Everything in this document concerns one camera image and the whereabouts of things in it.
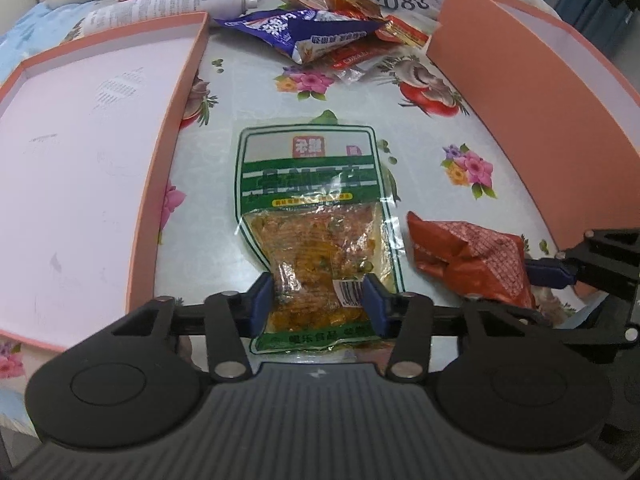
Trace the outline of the orange red snack packet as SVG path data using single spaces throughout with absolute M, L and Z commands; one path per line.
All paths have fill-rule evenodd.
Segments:
M 427 221 L 410 211 L 413 262 L 459 296 L 533 309 L 521 237 L 465 221 Z

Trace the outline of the green pickle snack packet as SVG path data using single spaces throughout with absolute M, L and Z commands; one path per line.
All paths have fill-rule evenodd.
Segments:
M 404 287 L 396 188 L 369 126 L 284 124 L 239 134 L 234 206 L 274 298 L 258 354 L 372 340 L 361 283 Z

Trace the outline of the blue snack bag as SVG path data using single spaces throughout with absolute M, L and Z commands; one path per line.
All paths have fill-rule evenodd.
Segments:
M 380 20 L 312 9 L 258 11 L 217 23 L 262 40 L 299 65 L 317 61 L 383 26 Z

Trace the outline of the pink cardboard box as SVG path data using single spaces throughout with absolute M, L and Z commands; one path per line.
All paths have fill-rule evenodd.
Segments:
M 445 0 L 427 55 L 520 176 L 559 248 L 639 224 L 639 93 L 520 0 Z

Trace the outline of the floral plastic tablecloth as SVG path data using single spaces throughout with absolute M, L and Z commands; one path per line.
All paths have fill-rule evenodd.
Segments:
M 390 346 L 361 280 L 459 298 L 412 261 L 408 214 L 565 245 L 472 105 L 399 47 L 348 84 L 241 27 L 174 16 L 59 44 L 1 87 L 1 407 L 155 296 L 199 304 L 269 273 L 250 362 Z

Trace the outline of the pink box lid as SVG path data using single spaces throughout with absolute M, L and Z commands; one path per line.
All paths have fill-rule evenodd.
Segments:
M 180 122 L 208 40 L 192 13 L 21 62 L 1 88 L 1 333 L 61 351 L 148 301 Z

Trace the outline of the red flat snack packet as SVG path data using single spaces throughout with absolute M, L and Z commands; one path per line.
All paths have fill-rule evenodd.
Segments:
M 319 66 L 343 84 L 352 84 L 398 49 L 399 44 L 392 42 L 361 39 L 330 52 L 320 60 Z

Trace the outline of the red yellow snack packet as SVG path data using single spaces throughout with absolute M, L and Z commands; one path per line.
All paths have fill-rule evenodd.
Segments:
M 430 32 L 424 32 L 395 15 L 384 18 L 384 25 L 375 32 L 375 36 L 391 44 L 404 44 L 417 49 L 426 48 L 432 38 Z

